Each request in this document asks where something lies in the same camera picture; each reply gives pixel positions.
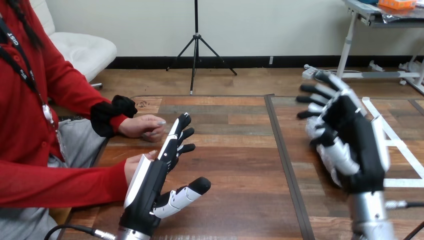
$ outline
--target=lanyard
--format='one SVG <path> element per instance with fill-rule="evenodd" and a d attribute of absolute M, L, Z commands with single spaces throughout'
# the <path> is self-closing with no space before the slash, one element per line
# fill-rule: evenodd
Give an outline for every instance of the lanyard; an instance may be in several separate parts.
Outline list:
<path fill-rule="evenodd" d="M 6 23 L 3 21 L 3 18 L 1 17 L 0 17 L 0 29 L 3 31 L 4 34 L 6 34 L 6 36 L 13 43 L 14 48 L 22 56 L 23 61 L 25 62 L 26 68 L 28 69 L 30 79 L 28 75 L 25 73 L 25 71 L 21 68 L 21 66 L 19 66 L 19 64 L 15 60 L 13 60 L 12 56 L 1 46 L 0 46 L 0 57 L 2 57 L 12 67 L 12 69 L 20 76 L 20 78 L 26 83 L 26 85 L 28 85 L 29 89 L 31 89 L 33 93 L 38 95 L 45 119 L 54 126 L 52 112 L 50 111 L 49 106 L 43 101 L 43 98 L 41 97 L 41 94 L 37 89 L 36 79 L 34 78 L 34 74 L 30 66 L 30 62 L 28 61 L 28 58 L 25 55 L 24 50 L 19 44 L 18 39 L 13 35 L 12 31 L 9 29 L 9 27 L 6 25 Z"/>

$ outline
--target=robotic hand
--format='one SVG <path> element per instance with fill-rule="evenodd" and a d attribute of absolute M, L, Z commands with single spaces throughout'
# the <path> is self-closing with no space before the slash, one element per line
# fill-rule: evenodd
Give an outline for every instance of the robotic hand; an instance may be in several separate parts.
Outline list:
<path fill-rule="evenodd" d="M 149 240 L 161 219 L 179 212 L 211 188 L 211 182 L 200 177 L 161 195 L 165 178 L 177 165 L 179 156 L 196 148 L 194 144 L 183 145 L 195 132 L 193 128 L 184 130 L 190 122 L 188 113 L 175 121 L 155 161 L 142 156 L 126 194 L 117 240 Z"/>
<path fill-rule="evenodd" d="M 390 167 L 381 117 L 369 121 L 356 94 L 341 79 L 318 72 L 324 85 L 302 85 L 310 103 L 297 114 L 307 119 L 306 131 L 333 181 L 348 194 L 352 239 L 394 240 L 384 198 L 384 178 Z"/>

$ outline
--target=red cardigan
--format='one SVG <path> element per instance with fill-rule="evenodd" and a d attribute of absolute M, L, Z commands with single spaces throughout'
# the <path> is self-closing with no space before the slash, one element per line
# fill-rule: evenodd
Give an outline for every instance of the red cardigan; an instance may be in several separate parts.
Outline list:
<path fill-rule="evenodd" d="M 26 20 L 43 48 L 31 46 L 22 23 L 4 0 L 0 0 L 0 13 L 29 60 L 43 100 L 47 102 L 50 97 L 58 105 L 90 118 L 93 105 L 110 101 L 64 60 L 29 0 L 21 2 Z M 1 46 L 27 71 L 22 56 L 10 42 Z M 52 113 L 57 127 L 58 116 Z M 106 168 L 47 167 L 49 154 L 61 158 L 55 130 L 47 123 L 36 94 L 1 57 L 0 116 L 0 208 L 78 207 L 124 200 L 128 189 L 125 161 Z M 110 123 L 116 130 L 125 118 L 121 115 Z"/>

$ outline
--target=black hair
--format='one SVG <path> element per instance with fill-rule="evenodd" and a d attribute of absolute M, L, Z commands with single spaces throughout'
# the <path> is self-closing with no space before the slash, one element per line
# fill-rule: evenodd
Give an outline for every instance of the black hair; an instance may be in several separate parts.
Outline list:
<path fill-rule="evenodd" d="M 24 12 L 19 7 L 20 0 L 6 0 L 6 1 L 7 1 L 7 4 L 13 9 L 14 13 L 17 15 L 17 18 L 19 19 L 19 21 L 22 23 L 23 29 L 25 29 L 26 35 L 31 41 L 32 46 L 34 46 L 35 48 L 42 48 L 43 42 L 41 42 L 39 36 L 28 24 Z"/>

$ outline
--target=gray pants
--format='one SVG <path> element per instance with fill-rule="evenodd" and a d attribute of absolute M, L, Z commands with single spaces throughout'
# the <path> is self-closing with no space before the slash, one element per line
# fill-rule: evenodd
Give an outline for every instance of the gray pants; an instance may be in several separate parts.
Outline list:
<path fill-rule="evenodd" d="M 61 144 L 65 146 L 66 163 L 55 156 L 48 159 L 52 168 L 89 168 L 105 141 L 94 132 L 87 119 L 59 123 Z M 0 208 L 0 239 L 43 240 L 46 233 L 57 224 L 49 216 L 48 208 Z M 58 238 L 57 230 L 50 240 Z"/>

